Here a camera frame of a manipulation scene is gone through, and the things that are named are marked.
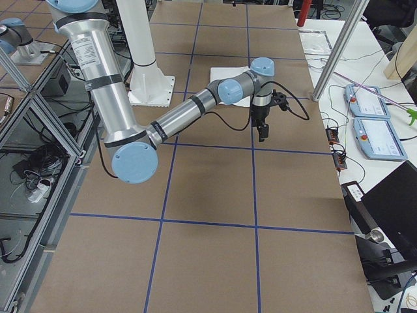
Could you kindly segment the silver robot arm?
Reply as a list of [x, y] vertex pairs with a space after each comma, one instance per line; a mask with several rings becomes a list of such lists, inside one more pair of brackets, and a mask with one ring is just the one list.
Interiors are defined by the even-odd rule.
[[253, 97], [254, 110], [270, 103], [273, 60], [254, 59], [249, 69], [206, 88], [170, 109], [147, 126], [136, 121], [135, 105], [168, 106], [175, 78], [159, 69], [154, 54], [149, 17], [143, 1], [118, 1], [124, 34], [134, 63], [125, 83], [108, 35], [109, 20], [100, 1], [49, 1], [58, 33], [66, 36], [85, 77], [85, 88], [104, 123], [104, 141], [114, 174], [125, 183], [150, 179], [158, 167], [157, 146], [218, 104], [235, 104]]

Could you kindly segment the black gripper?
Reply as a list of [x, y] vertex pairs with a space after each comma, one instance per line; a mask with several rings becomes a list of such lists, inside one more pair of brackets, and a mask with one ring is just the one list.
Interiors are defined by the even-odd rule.
[[266, 123], [266, 118], [270, 113], [270, 105], [266, 106], [256, 106], [255, 104], [251, 105], [250, 108], [250, 117], [251, 117], [251, 126], [257, 127], [258, 131], [258, 141], [264, 142], [269, 135], [269, 125]]

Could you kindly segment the third grey robot base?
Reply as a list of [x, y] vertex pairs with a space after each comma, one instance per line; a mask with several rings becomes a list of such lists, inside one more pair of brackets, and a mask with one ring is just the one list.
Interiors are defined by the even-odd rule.
[[45, 57], [19, 18], [1, 20], [1, 48], [17, 65], [40, 65]]

